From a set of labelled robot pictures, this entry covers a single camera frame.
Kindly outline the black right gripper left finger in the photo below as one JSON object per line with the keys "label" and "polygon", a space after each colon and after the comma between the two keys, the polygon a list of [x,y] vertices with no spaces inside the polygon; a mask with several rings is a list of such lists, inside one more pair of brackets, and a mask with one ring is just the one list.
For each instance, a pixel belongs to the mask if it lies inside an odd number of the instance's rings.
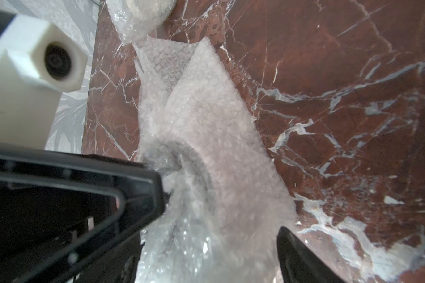
{"label": "black right gripper left finger", "polygon": [[93,283],[134,283],[142,245],[134,235],[106,252],[92,266]]}

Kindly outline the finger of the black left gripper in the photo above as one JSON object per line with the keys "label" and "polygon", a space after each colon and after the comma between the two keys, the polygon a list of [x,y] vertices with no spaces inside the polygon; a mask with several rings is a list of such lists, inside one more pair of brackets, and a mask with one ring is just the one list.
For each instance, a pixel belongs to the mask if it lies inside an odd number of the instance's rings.
{"label": "finger of the black left gripper", "polygon": [[0,283],[92,283],[93,264],[164,210],[142,164],[0,144]]}

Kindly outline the clear bubble wrap sheet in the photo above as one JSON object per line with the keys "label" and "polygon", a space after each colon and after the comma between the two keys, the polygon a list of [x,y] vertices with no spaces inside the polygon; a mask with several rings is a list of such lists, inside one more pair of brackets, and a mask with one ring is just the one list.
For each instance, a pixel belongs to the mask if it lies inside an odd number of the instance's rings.
{"label": "clear bubble wrap sheet", "polygon": [[123,44],[132,44],[161,26],[176,0],[106,0],[107,8]]}
{"label": "clear bubble wrap sheet", "polygon": [[168,195],[143,231],[137,282],[271,283],[296,206],[214,47],[149,37],[135,49],[136,160]]}

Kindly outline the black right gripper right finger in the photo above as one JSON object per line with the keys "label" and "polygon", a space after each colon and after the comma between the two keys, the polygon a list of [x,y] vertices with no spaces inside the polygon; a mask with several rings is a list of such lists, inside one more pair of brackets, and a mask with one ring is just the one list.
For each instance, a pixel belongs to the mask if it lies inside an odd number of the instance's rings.
{"label": "black right gripper right finger", "polygon": [[285,283],[344,283],[288,228],[280,228],[276,245]]}

